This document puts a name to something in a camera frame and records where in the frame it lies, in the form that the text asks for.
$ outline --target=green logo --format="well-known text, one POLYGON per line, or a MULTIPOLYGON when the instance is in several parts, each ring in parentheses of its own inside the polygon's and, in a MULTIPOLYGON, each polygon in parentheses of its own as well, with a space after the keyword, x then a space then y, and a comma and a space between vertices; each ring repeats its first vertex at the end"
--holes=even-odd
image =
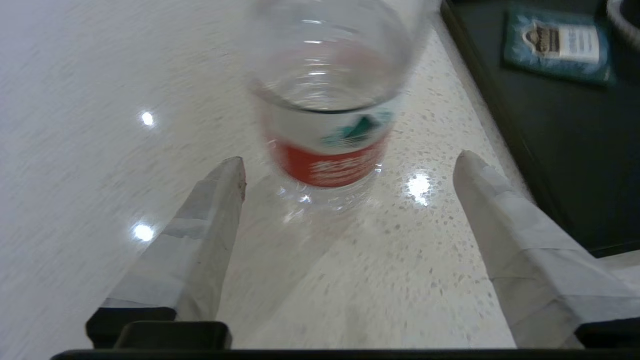
POLYGON ((359 115, 353 125, 336 128, 334 134, 325 136, 322 141, 329 146, 359 147, 383 124, 386 122, 381 123, 372 115, 359 115))

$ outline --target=white label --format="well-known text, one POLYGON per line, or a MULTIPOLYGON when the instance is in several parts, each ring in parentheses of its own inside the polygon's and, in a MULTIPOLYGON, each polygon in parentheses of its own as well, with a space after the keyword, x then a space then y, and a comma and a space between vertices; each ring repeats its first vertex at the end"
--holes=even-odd
POLYGON ((270 106, 269 134, 316 154, 347 154, 364 149, 385 136, 392 125, 399 97, 362 111, 313 113, 270 106))
POLYGON ((600 61, 600 41, 594 26, 556 26, 534 21, 522 31, 522 40, 541 58, 583 63, 600 61))
POLYGON ((594 26, 559 26, 560 59, 585 63, 600 61, 600 41, 594 26))

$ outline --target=clear plastic bottle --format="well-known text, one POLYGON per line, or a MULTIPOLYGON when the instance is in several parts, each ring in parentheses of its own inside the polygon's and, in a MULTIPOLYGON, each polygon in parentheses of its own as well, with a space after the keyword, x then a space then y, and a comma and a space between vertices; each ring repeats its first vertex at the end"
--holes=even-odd
POLYGON ((414 53, 379 0, 258 0, 244 44, 280 194, 342 209, 381 171, 414 53))

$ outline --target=speckled countertop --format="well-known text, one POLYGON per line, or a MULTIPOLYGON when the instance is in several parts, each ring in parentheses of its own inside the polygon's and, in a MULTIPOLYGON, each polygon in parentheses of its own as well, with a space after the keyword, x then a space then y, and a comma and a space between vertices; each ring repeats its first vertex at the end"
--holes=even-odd
POLYGON ((230 156, 249 184, 218 315, 234 347, 512 347, 454 160, 475 151, 526 190, 442 21, 367 204, 313 217, 271 192, 239 3, 0 5, 0 357, 89 347, 84 323, 148 245, 132 229, 161 229, 230 156))

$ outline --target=bottle bottom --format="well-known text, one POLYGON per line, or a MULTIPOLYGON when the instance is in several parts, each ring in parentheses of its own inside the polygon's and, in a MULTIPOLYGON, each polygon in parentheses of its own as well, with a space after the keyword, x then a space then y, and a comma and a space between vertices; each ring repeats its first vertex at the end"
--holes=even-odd
POLYGON ((373 182, 380 172, 381 165, 377 165, 369 175, 353 184, 339 188, 320 188, 301 183, 278 169, 278 195, 320 210, 343 211, 354 208, 369 198, 373 182))

